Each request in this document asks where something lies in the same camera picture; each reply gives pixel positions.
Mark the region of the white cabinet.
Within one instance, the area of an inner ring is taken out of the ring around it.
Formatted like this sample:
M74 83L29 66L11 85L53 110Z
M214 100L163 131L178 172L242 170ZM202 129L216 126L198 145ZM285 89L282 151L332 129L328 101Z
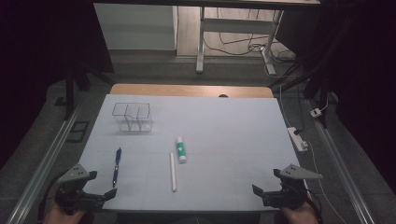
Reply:
M175 50L177 7L95 3L109 49Z

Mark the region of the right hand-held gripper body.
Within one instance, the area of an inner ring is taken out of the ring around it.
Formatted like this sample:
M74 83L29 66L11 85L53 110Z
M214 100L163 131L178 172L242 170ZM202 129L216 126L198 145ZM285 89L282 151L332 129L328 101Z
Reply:
M264 196L262 197L264 206L297 209L310 201L307 196L305 180L321 179L323 177L321 174L314 173L294 164L290 164L281 170L281 174L284 176L281 179L279 178L281 190L264 192Z

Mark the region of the black metal stand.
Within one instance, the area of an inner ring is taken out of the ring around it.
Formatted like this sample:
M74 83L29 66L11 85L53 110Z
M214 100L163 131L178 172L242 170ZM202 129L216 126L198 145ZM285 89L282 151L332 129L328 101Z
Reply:
M116 81L108 76L108 74L113 74L113 65L106 65L104 68L95 68L93 65L84 62L75 62L69 67L66 77L65 77L65 116L64 119L68 120L72 113L75 111L75 88L74 84L77 84L81 91L88 91L92 84L89 81L88 74L92 74L98 77L105 83L113 86Z
M319 63L311 70L305 71L302 75L297 76L294 80L284 83L284 80L290 77L297 69L300 68L299 63L293 63L280 77L276 77L276 81L272 82L268 88L273 93L281 93L297 86L305 81L307 84L303 90L303 96L305 99L313 99L314 96L319 93L319 104L318 109L320 111L319 123L326 128L326 109L329 105L328 101L328 90L329 90L329 74L327 69L329 65L326 63Z

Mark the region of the white pen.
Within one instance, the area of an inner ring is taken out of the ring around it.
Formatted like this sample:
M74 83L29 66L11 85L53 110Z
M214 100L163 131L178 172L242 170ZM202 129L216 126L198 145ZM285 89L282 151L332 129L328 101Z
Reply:
M173 151L170 152L170 166L171 166L172 191L176 192L177 191L177 176L176 176L175 156L174 156Z

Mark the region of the clear plastic pen holder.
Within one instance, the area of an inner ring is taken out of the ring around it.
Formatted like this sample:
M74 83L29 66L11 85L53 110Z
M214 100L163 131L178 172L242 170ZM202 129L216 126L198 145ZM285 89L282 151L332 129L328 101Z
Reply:
M112 116L122 132L150 132L152 118L150 104L116 103Z

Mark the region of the white table mat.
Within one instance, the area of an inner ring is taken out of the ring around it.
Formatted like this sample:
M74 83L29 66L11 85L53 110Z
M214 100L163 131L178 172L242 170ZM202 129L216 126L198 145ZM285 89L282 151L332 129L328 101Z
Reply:
M151 131L122 132L112 116L116 103L150 104ZM178 161L179 136L185 163ZM261 211L262 200L252 186L278 190L273 169L299 162L274 98L109 94L79 160L98 174L86 191L102 194L112 188L119 148L118 192L105 205L119 211Z

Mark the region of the person's left hand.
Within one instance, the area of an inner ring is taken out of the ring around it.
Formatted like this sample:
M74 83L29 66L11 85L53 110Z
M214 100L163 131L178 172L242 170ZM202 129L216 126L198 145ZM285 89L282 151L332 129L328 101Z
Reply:
M67 215L59 204L52 202L43 224L79 224L85 214L85 210L77 210L73 215Z

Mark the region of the blue pen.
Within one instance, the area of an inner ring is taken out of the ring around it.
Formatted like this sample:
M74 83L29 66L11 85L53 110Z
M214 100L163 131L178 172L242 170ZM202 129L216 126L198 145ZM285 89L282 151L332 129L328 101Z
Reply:
M120 158L121 158L121 148L116 151L115 168L113 172L112 187L115 188L117 185L118 174L120 169Z

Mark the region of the aluminium rail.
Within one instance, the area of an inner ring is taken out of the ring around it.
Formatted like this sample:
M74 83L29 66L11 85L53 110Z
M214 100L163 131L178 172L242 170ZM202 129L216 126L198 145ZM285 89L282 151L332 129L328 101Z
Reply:
M80 112L80 109L81 101L78 101L74 109L69 113L68 119L63 121L60 130L57 132L41 162L38 164L38 167L33 173L32 178L30 179L29 183L24 189L24 192L7 219L6 224L23 224L32 206L34 205L39 191L43 187L44 182L50 173L50 169L55 162L65 142L65 139Z
M318 182L322 198L343 224L353 224L355 220L359 224L375 224L374 215L356 183L356 176L361 175L362 171L350 170L348 160L341 152L343 142L338 144L337 134L332 133L332 109L333 106L329 104L326 109L326 128L319 123L319 119L310 119L318 143L312 144L310 138L308 145L315 170L324 174L324 179Z

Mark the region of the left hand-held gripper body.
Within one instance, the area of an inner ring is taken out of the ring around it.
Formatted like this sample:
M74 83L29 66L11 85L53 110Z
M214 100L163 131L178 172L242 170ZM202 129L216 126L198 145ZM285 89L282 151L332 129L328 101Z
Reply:
M67 215L73 215L77 210L97 211L105 203L104 195L91 194L83 190L88 181L82 177L87 173L80 164L76 164L58 179L55 202Z

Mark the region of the person's right hand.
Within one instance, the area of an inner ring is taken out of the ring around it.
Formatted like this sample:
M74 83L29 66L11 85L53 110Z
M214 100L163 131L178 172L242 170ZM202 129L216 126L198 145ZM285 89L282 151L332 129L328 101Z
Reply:
M289 224L318 224L315 211L308 203L304 203L295 210L282 207L281 211L287 218Z

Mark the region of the green and white glue stick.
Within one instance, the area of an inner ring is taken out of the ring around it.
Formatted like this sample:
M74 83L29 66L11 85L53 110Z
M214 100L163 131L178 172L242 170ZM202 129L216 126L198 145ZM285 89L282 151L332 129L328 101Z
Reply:
M177 138L177 154L178 154L178 161L180 163L185 163L187 161L187 154L183 139L179 136Z

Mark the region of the white power strip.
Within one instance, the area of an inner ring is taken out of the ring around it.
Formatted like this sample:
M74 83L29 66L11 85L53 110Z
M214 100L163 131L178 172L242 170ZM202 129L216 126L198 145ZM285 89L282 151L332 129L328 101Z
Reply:
M288 128L290 139L299 152L306 152L308 150L308 144L303 140L303 138L299 134L296 135L293 133L295 130L296 130L295 127Z

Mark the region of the white desk frame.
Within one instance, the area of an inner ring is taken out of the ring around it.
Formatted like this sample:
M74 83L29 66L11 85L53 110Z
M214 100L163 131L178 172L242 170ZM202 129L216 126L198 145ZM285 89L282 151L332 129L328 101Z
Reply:
M196 73L202 74L204 71L205 33L228 33L267 35L267 42L263 47L259 47L259 53L262 55L266 71L269 75L274 76L276 70L271 62L270 51L282 14L282 10L275 10L271 21L207 18L205 16L205 7L200 7Z

